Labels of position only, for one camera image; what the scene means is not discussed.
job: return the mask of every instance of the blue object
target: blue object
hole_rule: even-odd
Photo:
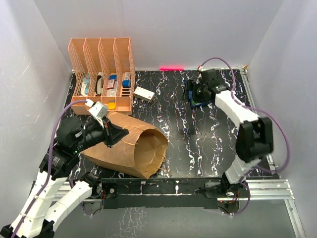
[[[110,75],[109,79],[114,79],[116,81],[117,80],[117,75],[115,75],[115,74]]]
[[[123,80],[122,87],[129,88],[130,87],[130,80]]]

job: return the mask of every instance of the brown paper bag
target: brown paper bag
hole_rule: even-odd
[[[125,174],[146,179],[155,174],[165,158],[166,137],[155,126],[127,115],[110,112],[107,117],[129,134],[112,148],[99,143],[82,153],[99,166]]]

